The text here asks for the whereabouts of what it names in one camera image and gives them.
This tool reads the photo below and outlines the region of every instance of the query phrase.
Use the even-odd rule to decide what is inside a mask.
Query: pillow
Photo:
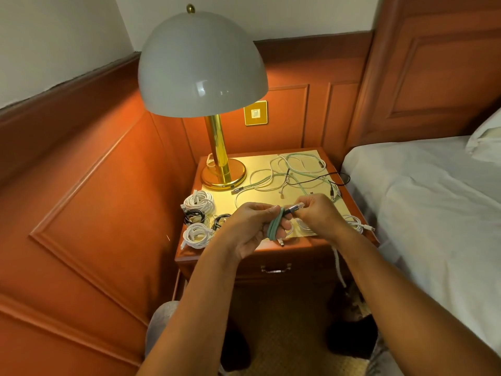
[[[473,132],[466,151],[478,161],[501,164],[501,109]]]

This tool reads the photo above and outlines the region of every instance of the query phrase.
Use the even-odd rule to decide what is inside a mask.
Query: mattress
[[[382,255],[501,354],[501,166],[467,140],[361,146],[343,170]]]

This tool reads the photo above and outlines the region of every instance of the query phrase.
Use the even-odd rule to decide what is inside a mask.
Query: round gold lamp base
[[[247,175],[246,167],[243,163],[234,158],[228,158],[229,179],[222,180],[218,175],[215,166],[206,166],[200,175],[202,184],[209,189],[214,190],[229,190],[241,184]]]

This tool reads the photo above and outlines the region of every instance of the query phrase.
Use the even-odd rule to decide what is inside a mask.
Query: metal drawer handle
[[[264,273],[285,273],[288,270],[292,269],[292,264],[289,263],[287,264],[287,267],[285,269],[280,269],[280,270],[266,270],[266,265],[261,265],[261,271]]]

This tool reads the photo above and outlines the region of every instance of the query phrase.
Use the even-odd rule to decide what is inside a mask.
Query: person's right hand
[[[299,202],[303,202],[305,206],[296,210],[294,216],[304,221],[309,228],[324,239],[335,241],[338,234],[347,228],[351,229],[334,203],[325,194],[300,196],[296,203]]]

